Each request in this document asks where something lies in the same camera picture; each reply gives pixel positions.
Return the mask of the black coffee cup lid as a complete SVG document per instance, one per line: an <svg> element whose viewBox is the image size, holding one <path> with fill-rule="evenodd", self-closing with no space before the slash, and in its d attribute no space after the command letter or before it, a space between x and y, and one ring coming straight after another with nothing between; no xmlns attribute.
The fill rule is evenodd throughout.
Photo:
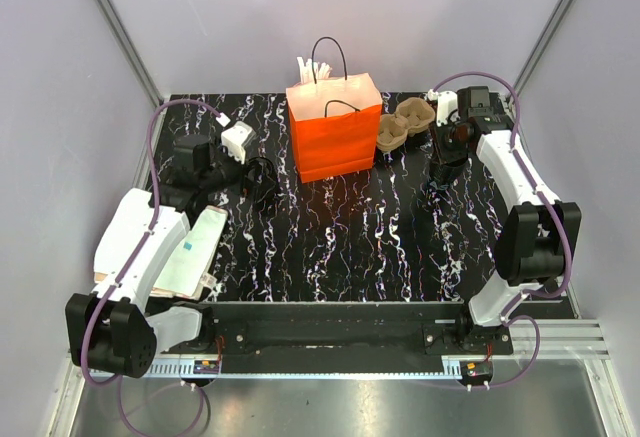
<svg viewBox="0 0 640 437"><path fill-rule="evenodd" d="M271 202L279 192L277 170L265 157L253 157L246 164L244 188L255 204Z"/></svg>

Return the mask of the black paper coffee cup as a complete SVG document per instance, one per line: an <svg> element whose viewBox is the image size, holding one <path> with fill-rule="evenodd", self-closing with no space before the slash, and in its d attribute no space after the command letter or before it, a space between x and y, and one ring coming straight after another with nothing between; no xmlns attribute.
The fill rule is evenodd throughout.
<svg viewBox="0 0 640 437"><path fill-rule="evenodd" d="M452 163L443 163L439 160L430 162L429 181L430 188L435 190L447 190L464 172L468 161L460 159Z"/></svg>

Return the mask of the orange paper bag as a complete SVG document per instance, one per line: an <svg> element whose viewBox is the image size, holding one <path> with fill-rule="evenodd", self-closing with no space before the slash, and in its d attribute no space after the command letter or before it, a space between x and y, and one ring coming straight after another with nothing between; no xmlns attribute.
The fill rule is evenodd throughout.
<svg viewBox="0 0 640 437"><path fill-rule="evenodd" d="M303 183L373 166L382 97L367 73L286 89L294 162Z"/></svg>

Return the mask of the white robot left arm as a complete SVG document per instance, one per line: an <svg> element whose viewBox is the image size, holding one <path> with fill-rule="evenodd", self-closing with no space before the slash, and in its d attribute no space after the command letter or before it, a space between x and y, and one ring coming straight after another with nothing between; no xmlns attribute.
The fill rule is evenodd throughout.
<svg viewBox="0 0 640 437"><path fill-rule="evenodd" d="M152 191L132 188L122 198L94 258L102 280L65 307L72 360L83 374L140 378L163 351L184 343L203 353L214 345L216 329L201 304L145 311L161 276L198 282L208 271L228 216L208 196L247 174L254 137L243 124L223 131L218 145L203 135L182 137L170 181L154 178Z"/></svg>

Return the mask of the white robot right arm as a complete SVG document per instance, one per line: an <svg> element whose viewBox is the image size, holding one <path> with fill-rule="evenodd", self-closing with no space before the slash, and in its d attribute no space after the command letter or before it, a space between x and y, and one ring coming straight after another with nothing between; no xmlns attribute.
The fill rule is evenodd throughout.
<svg viewBox="0 0 640 437"><path fill-rule="evenodd" d="M454 328L454 341L476 353L490 340L488 328L508 322L529 296L542 296L550 280L562 294L570 281L582 214L574 202L562 201L543 182L526 156L515 123L495 111L488 88L456 92L431 90L435 120L429 184L445 189L462 174L470 157L489 171L508 216L493 250L494 272L473 296Z"/></svg>

